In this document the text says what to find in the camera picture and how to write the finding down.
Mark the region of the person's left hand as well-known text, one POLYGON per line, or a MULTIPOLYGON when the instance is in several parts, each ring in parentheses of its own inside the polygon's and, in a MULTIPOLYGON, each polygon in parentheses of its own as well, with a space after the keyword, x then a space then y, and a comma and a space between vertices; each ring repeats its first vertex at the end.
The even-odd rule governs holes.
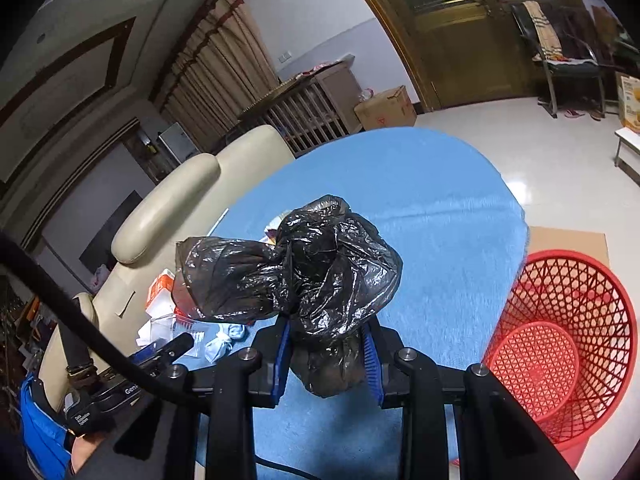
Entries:
POLYGON ((85 434, 84 436, 77 437, 75 439, 72 446, 72 452, 70 453, 71 474, 76 474, 76 472, 85 465, 85 462, 101 445, 106 437, 107 434, 105 432, 96 432, 95 434, 85 434))

